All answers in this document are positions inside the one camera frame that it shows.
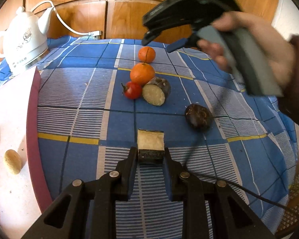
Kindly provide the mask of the person's right hand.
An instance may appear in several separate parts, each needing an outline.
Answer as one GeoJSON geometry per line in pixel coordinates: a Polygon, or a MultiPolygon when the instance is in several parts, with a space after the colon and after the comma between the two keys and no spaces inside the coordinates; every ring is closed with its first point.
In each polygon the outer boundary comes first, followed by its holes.
{"type": "Polygon", "coordinates": [[[245,28],[263,50],[277,84],[285,89],[290,83],[295,66],[295,48],[263,18],[245,12],[225,12],[211,23],[218,31],[245,28]]]}

